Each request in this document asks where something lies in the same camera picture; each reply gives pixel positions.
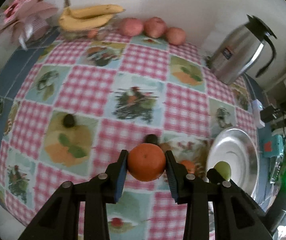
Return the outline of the green fruit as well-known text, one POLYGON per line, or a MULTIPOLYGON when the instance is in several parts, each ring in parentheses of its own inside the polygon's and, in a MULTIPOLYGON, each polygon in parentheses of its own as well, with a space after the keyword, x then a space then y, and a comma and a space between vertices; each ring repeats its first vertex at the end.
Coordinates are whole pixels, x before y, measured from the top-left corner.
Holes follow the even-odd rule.
POLYGON ((223 177, 224 180, 230 181, 231 167, 226 161, 219 161, 215 164, 214 169, 223 177))

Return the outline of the orange tangerine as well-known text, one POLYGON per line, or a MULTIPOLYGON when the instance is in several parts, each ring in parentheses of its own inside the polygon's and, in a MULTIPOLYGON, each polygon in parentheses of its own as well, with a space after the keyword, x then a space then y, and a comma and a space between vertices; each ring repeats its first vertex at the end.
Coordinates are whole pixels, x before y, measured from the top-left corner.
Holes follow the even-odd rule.
POLYGON ((190 160, 183 160, 180 163, 184 165, 188 173, 195 173, 195 164, 193 162, 191 162, 190 160))
POLYGON ((142 143, 129 152, 127 165, 128 172, 135 179, 143 182, 154 181, 163 174, 166 158, 159 146, 142 143))

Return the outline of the brown kiwi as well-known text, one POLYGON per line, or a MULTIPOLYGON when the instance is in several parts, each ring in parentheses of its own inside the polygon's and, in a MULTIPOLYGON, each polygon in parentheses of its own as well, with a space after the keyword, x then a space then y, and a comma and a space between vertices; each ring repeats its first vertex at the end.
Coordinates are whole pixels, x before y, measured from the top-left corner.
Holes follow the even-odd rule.
POLYGON ((159 145, 159 147, 162 149, 162 151, 164 153, 166 153, 167 151, 172 151, 172 147, 168 142, 163 142, 159 145))

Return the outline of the dark plum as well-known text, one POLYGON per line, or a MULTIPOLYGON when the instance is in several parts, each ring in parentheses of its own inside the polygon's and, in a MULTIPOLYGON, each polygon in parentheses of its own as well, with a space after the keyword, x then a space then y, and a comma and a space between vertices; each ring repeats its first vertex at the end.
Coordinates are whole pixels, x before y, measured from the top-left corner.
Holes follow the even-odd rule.
POLYGON ((72 128, 72 127, 76 126, 76 120, 74 118, 74 115, 66 114, 63 117, 63 126, 66 128, 72 128))
POLYGON ((144 138, 144 143, 159 145, 159 138, 155 134, 148 134, 144 138))

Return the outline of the large steel plate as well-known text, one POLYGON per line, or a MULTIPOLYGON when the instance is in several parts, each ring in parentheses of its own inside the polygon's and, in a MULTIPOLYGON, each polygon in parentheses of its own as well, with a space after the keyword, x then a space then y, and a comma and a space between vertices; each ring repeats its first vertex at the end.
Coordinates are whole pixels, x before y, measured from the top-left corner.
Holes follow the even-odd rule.
POLYGON ((210 147, 206 170, 220 161, 230 166, 231 180, 254 198, 259 179, 259 156, 245 131, 229 127, 219 133, 210 147))

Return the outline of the teal box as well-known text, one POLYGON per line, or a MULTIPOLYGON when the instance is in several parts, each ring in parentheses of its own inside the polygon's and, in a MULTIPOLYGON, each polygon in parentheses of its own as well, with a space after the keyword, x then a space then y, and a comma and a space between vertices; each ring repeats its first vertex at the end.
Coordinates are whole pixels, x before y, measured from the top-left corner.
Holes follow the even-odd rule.
POLYGON ((283 154, 283 137, 274 135, 259 140, 260 155, 264 158, 277 157, 283 154))

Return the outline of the black charger plug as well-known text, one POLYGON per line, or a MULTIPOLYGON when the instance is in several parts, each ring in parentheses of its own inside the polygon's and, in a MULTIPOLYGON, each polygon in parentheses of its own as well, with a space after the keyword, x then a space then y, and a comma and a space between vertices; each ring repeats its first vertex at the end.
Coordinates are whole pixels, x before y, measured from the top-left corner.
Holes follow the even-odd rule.
POLYGON ((264 123, 269 123, 273 120, 276 120, 282 113, 280 108, 275 108, 273 105, 269 105, 260 111, 261 121, 264 123))

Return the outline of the steel thermos jug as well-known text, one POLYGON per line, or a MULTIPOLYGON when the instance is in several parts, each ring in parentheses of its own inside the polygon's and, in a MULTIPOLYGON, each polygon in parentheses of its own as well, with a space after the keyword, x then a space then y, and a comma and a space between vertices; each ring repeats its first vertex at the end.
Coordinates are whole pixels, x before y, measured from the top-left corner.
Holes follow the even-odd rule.
POLYGON ((272 56, 256 73, 256 77, 260 77, 276 59, 276 49, 270 36, 275 37, 270 27, 258 17, 249 15, 248 22, 233 30, 206 59, 206 65, 219 81, 230 85, 254 65, 268 44, 272 56))

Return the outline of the red apple right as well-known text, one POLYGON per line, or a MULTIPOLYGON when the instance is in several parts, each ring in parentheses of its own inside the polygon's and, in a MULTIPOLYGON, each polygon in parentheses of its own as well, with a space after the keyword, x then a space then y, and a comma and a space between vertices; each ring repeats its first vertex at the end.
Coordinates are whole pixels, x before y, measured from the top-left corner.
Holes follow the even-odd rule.
POLYGON ((177 27, 170 27, 165 34, 166 40, 169 44, 180 46, 186 41, 186 33, 183 29, 177 27))

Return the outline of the red apple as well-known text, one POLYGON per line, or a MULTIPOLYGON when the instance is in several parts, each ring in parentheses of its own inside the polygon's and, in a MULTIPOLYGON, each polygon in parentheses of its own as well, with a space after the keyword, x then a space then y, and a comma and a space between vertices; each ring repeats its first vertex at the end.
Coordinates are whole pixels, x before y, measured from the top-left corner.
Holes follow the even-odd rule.
POLYGON ((186 33, 183 29, 177 27, 170 27, 165 34, 166 40, 169 44, 180 46, 186 41, 186 33))
POLYGON ((167 30, 167 25, 162 18, 152 17, 145 21, 144 32, 148 37, 159 38, 167 30))
POLYGON ((119 32, 123 36, 137 36, 144 30, 144 25, 138 18, 124 18, 119 24, 119 32))

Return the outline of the red apple middle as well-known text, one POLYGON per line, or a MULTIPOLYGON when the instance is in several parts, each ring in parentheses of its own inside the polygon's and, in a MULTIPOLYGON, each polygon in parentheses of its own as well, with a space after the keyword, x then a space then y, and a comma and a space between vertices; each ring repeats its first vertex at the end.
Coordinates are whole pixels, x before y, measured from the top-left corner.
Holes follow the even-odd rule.
POLYGON ((145 21, 144 32, 148 37, 159 38, 167 30, 167 25, 162 18, 152 17, 145 21))

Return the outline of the red apple left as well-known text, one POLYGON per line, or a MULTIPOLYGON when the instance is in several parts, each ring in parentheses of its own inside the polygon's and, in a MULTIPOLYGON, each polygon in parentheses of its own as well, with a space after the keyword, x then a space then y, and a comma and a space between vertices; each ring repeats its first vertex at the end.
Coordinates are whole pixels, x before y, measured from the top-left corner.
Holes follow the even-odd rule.
POLYGON ((124 18, 119 24, 119 32, 123 36, 137 36, 144 30, 144 25, 138 18, 124 18))

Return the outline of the clear glass fruit bowl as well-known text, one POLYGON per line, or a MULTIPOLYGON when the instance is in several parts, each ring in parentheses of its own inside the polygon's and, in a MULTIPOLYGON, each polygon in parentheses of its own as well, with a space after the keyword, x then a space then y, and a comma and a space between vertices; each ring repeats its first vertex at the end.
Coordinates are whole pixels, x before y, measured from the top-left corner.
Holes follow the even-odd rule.
POLYGON ((117 21, 117 17, 114 16, 110 21, 108 21, 105 25, 94 28, 91 30, 81 30, 81 31, 67 31, 59 28, 59 32, 61 36, 68 41, 80 39, 80 38, 88 38, 90 40, 101 41, 103 40, 113 29, 115 22, 117 21))

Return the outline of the yellow banana bunch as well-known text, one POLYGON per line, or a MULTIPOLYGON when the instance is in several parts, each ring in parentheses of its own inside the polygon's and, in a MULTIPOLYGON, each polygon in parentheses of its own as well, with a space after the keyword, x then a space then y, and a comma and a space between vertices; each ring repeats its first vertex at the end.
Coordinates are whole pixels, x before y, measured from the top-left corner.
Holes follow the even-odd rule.
POLYGON ((87 31, 106 25, 117 14, 124 11, 122 6, 115 4, 72 9, 70 0, 64 0, 64 9, 58 23, 65 31, 87 31))

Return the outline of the pink flower bouquet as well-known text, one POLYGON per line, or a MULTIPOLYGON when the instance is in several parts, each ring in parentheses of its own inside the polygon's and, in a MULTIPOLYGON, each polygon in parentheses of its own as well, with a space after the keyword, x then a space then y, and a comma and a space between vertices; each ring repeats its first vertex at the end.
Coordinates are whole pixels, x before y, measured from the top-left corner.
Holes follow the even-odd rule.
POLYGON ((27 44, 43 37, 50 25, 47 19, 58 8, 44 0, 13 0, 0 13, 0 39, 6 46, 14 44, 27 50, 27 44))

